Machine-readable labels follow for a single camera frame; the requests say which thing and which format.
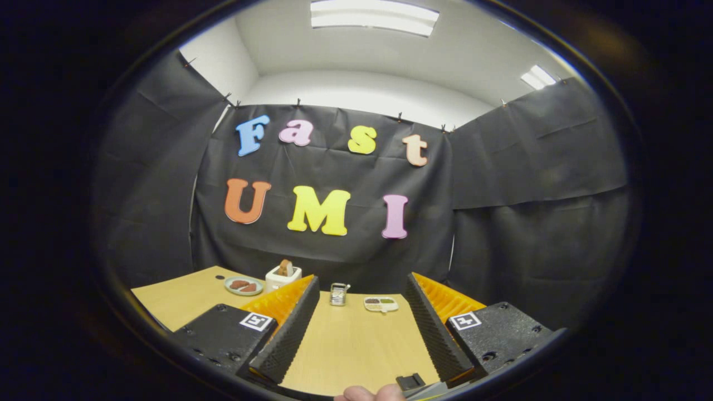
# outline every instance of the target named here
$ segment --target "black backdrop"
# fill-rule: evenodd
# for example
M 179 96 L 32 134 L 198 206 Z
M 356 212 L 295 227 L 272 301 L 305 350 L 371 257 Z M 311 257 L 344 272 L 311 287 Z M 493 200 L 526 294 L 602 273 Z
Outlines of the black backdrop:
M 267 115 L 270 122 L 260 148 L 238 157 L 235 127 Z M 307 146 L 278 139 L 291 120 L 312 122 Z M 347 147 L 355 126 L 376 129 L 376 150 L 368 155 Z M 428 162 L 411 165 L 402 139 L 420 135 Z M 267 181 L 262 215 L 252 224 L 231 221 L 224 211 L 226 182 L 249 183 L 241 210 L 250 210 L 252 183 Z M 288 258 L 316 274 L 323 290 L 331 283 L 349 283 L 358 293 L 396 293 L 411 271 L 444 281 L 451 256 L 451 149 L 440 130 L 361 111 L 316 106 L 245 106 L 231 108 L 213 133 L 198 173 L 195 191 L 193 250 L 197 268 L 221 265 L 264 277 Z M 351 194 L 347 201 L 345 236 L 320 230 L 287 228 L 295 208 L 295 186 L 311 186 L 320 202 L 333 190 Z M 386 204 L 383 196 L 406 196 L 403 239 L 383 238 Z
M 572 78 L 458 128 L 448 283 L 553 328 L 581 323 L 633 239 L 620 134 Z
M 227 106 L 175 52 L 104 127 L 92 182 L 95 245 L 129 288 L 194 271 L 188 227 L 195 172 Z
M 453 133 L 373 113 L 316 106 L 229 107 L 173 54 L 137 86 L 107 127 L 97 162 L 98 244 L 129 287 L 213 265 L 262 277 L 289 258 L 359 293 L 396 293 L 416 271 L 484 303 L 508 301 L 542 323 L 577 325 L 620 266 L 631 188 L 615 127 L 570 78 L 498 107 Z M 238 156 L 236 126 L 267 115 L 260 149 Z M 278 139 L 314 124 L 311 142 Z M 347 148 L 355 126 L 376 150 Z M 402 139 L 428 143 L 411 165 Z M 225 215 L 227 180 L 267 181 L 253 224 Z M 351 193 L 346 236 L 289 230 L 295 186 L 319 201 Z M 404 239 L 386 239 L 384 195 L 409 198 Z

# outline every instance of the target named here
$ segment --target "letter m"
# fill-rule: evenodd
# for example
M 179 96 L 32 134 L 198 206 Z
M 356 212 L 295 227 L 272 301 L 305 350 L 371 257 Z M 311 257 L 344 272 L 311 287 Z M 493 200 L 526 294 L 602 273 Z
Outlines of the letter m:
M 294 204 L 292 221 L 287 224 L 287 228 L 294 231 L 305 231 L 307 224 L 304 223 L 304 217 L 307 216 L 309 228 L 313 232 L 316 232 L 322 222 L 327 219 L 322 227 L 323 233 L 327 235 L 347 234 L 347 228 L 344 227 L 344 211 L 347 208 L 347 201 L 352 197 L 350 193 L 334 190 L 320 204 L 317 194 L 311 186 L 296 186 L 293 191 L 297 194 L 297 201 Z

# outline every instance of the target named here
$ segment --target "finger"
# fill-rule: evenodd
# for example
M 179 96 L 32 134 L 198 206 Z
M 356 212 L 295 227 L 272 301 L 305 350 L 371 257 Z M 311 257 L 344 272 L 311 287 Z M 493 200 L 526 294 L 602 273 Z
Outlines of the finger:
M 375 401 L 406 401 L 398 385 L 385 385 L 379 389 Z
M 362 386 L 347 387 L 344 397 L 348 401 L 374 401 L 375 396 Z

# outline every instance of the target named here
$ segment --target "plate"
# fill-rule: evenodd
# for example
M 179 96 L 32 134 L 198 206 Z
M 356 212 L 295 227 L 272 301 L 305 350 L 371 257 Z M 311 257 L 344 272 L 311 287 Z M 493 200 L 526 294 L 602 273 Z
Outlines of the plate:
M 399 304 L 391 297 L 365 297 L 364 307 L 372 312 L 387 313 L 399 309 Z
M 250 284 L 253 284 L 253 283 L 254 283 L 254 284 L 256 285 L 255 291 L 250 291 L 249 293 L 241 293 L 241 292 L 239 291 L 239 289 L 238 289 L 238 290 L 233 290 L 233 289 L 230 287 L 230 285 L 232 284 L 233 281 L 236 281 L 236 280 L 247 281 L 247 282 L 249 282 Z M 251 296 L 251 295 L 260 294 L 260 293 L 262 292 L 262 283 L 261 283 L 260 281 L 255 280 L 254 278 L 250 278 L 250 277 L 244 277 L 244 276 L 228 277 L 228 278 L 225 279 L 225 289 L 228 290 L 228 291 L 230 291 L 230 292 L 233 293 L 233 294 L 238 294 L 238 295 L 243 295 L 243 296 L 249 297 L 249 296 Z

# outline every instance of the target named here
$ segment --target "table surface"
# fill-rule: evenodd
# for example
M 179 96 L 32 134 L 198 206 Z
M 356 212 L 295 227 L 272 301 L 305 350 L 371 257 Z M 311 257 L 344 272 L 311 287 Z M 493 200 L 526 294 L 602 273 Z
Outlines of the table surface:
M 202 315 L 218 303 L 240 308 L 264 294 L 235 295 L 225 278 L 241 275 L 214 266 L 173 280 L 132 289 L 144 307 L 171 331 Z M 418 373 L 426 384 L 438 382 L 409 303 L 389 294 L 399 309 L 387 314 L 364 308 L 368 294 L 347 293 L 343 307 L 329 304 L 329 292 L 319 302 L 292 364 L 280 384 L 320 395 L 341 394 L 350 385 L 376 393 L 398 376 Z

